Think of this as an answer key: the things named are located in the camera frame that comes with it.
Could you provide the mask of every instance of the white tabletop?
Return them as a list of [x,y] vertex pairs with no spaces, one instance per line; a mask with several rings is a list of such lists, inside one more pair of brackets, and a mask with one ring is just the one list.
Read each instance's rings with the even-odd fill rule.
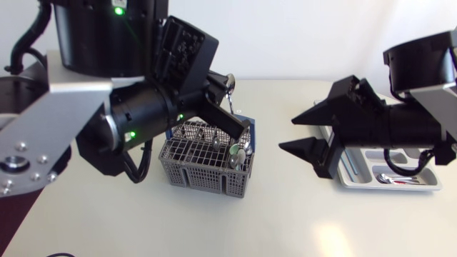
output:
[[[143,183],[102,176],[77,154],[30,210],[5,256],[457,256],[457,163],[437,192],[369,191],[318,178],[278,143],[320,135],[291,119],[331,83],[239,81],[235,109],[256,119],[245,198],[169,185],[157,159]],[[132,151],[138,162],[140,151]]]

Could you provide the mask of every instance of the silver utensil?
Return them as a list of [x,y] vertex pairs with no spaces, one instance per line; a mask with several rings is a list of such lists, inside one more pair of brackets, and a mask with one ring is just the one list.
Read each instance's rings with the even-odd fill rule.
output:
[[239,164],[239,157],[238,154],[230,155],[230,159],[228,160],[231,168],[236,168]]
[[351,155],[348,153],[348,151],[346,149],[344,149],[344,154],[348,158],[348,161],[349,161],[349,164],[351,165],[352,171],[354,172],[355,175],[358,175],[357,168],[356,168],[356,166],[354,165],[354,163],[352,161]]
[[416,180],[398,180],[387,176],[384,173],[380,173],[376,176],[376,179],[381,183],[391,183],[391,184],[408,184],[408,185],[425,185]]
[[228,103],[230,104],[230,112],[233,115],[234,114],[233,101],[232,101],[231,95],[235,91],[235,76],[233,74],[229,74],[229,75],[227,75],[227,78],[228,78],[228,80],[226,82],[226,86],[228,87],[228,89],[227,89],[226,97],[228,99]]
[[213,138],[213,149],[219,151],[221,149],[221,139],[217,136]]
[[252,145],[251,142],[246,142],[243,146],[243,150],[246,152],[247,156],[250,156],[252,154]]

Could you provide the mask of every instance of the black cable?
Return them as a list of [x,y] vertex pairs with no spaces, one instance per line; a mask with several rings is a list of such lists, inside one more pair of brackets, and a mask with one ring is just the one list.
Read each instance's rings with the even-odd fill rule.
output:
[[47,256],[47,257],[74,257],[74,256],[71,255],[70,253],[55,253],[55,254],[51,254],[50,256]]
[[390,87],[390,90],[391,90],[391,95],[393,97],[395,97],[395,99],[401,101],[401,102],[404,102],[404,103],[407,103],[407,104],[411,104],[411,103],[414,103],[416,102],[416,100],[414,98],[404,98],[404,97],[401,97],[397,92],[395,92],[393,90],[393,86],[392,86],[392,77],[391,75],[389,74],[388,75],[388,80],[389,82],[391,83],[391,87]]
[[146,178],[146,175],[148,175],[149,164],[151,163],[152,140],[146,141],[141,150],[143,150],[143,156],[141,157],[141,162],[138,168],[131,159],[130,155],[127,152],[123,153],[126,174],[134,183],[142,182]]
[[27,30],[27,32],[17,41],[11,52],[10,66],[5,67],[5,71],[11,75],[19,75],[23,70],[22,57],[30,49],[31,45],[43,34],[51,19],[51,4],[40,2],[38,16],[35,22]]
[[391,153],[389,149],[384,149],[384,160],[389,168],[392,169],[393,172],[397,173],[400,176],[415,176],[419,174],[423,168],[427,165],[427,163],[435,156],[433,150],[425,150],[419,156],[419,164],[418,167],[414,170],[408,170],[404,168],[400,168],[397,165],[393,164],[391,160]]
[[35,48],[27,49],[26,53],[31,54],[35,59],[46,69],[48,66],[46,57],[44,57],[38,50]]

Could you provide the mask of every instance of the dishwasher cutlery basket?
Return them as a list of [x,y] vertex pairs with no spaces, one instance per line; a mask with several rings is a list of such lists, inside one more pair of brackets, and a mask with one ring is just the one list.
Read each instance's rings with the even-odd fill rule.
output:
[[[212,193],[226,193],[243,198],[248,179],[251,177],[255,155],[255,121],[239,140],[244,146],[250,142],[253,153],[246,157],[239,170],[229,165],[229,149],[234,144],[230,136],[215,126],[201,121],[186,121],[166,133],[166,141],[159,155],[169,182]],[[218,151],[213,149],[213,138],[221,140]]]

